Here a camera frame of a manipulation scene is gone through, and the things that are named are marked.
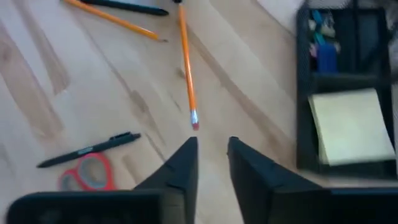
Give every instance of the wooden desk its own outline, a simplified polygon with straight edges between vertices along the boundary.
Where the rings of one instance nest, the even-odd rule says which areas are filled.
[[[68,162],[42,160],[142,133],[108,150],[119,189],[148,177],[190,136],[200,144],[197,223],[242,223],[227,142],[244,142],[293,169],[295,42],[256,1],[187,1],[200,130],[189,122],[182,51],[170,12],[154,17],[101,7],[168,43],[58,0],[0,1],[0,211],[30,192],[57,190]]]

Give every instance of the sticky note pad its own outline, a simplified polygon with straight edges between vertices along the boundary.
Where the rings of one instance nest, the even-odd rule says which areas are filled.
[[[322,163],[336,166],[396,158],[375,89],[318,94],[309,102]]]

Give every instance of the black pen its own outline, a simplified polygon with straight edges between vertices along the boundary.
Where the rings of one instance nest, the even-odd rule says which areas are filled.
[[[167,16],[169,12],[164,9],[152,6],[143,6],[138,4],[130,4],[125,2],[110,1],[110,0],[80,0],[86,4],[95,4],[99,6],[113,7],[117,9],[124,9],[134,12],[141,12],[155,16]]]
[[[42,163],[37,165],[37,168],[46,168],[57,164],[61,164],[63,162],[68,162],[74,159],[78,159],[92,152],[102,152],[107,149],[135,141],[140,137],[141,134],[131,134],[130,132],[119,134],[117,136],[111,137],[108,141],[99,143],[95,146],[86,147],[84,149],[80,149],[75,152],[71,152],[62,156],[55,157],[53,159],[48,159],[46,161],[43,161]]]

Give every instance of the mesh organizer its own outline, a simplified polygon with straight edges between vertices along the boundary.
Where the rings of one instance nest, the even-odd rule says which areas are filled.
[[[336,39],[341,45],[337,56],[337,74],[318,73],[310,61],[308,19],[310,11],[332,13]],[[297,13],[297,168],[320,174],[396,179],[396,161],[362,162],[329,166],[318,160],[318,136],[308,97],[362,88],[375,88],[394,146],[391,75],[387,28],[383,8],[371,1],[312,0],[305,1]]]

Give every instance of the black object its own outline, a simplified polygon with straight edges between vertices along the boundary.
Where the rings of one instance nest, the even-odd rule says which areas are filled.
[[[43,161],[39,165],[37,165],[37,168],[46,168],[50,166],[54,166],[57,164],[61,164],[63,162],[68,162],[74,159],[78,159],[80,157],[83,157],[84,155],[87,155],[89,153],[93,152],[102,152],[107,149],[111,149],[113,147],[117,147],[132,141],[135,141],[136,139],[139,139],[141,137],[141,134],[131,134],[131,132],[119,134],[117,136],[110,137],[110,139],[106,142],[99,143],[95,146],[90,146],[86,147],[84,149],[77,150],[75,152],[71,152],[62,156],[58,156],[53,159],[48,159],[46,161]]]
[[[197,181],[198,141],[192,137],[131,191],[30,194],[9,207],[6,220],[8,224],[193,224]]]
[[[398,188],[322,188],[234,137],[228,157],[245,224],[398,222]]]
[[[318,73],[310,65],[308,19],[311,10],[333,15],[336,39],[341,45],[337,64],[339,73]],[[388,29],[383,9],[312,9],[305,2],[297,13],[297,168],[321,174],[396,179],[396,161],[361,162],[329,166],[318,160],[318,135],[308,98],[317,93],[375,88],[384,123],[394,146],[391,76],[387,49]],[[380,57],[362,63],[380,49]]]
[[[124,9],[128,11],[141,12],[146,14],[151,14],[155,16],[167,16],[169,12],[158,7],[142,6],[138,4],[131,4],[119,1],[111,0],[80,0],[86,4],[95,4],[99,6],[113,7],[117,9]]]

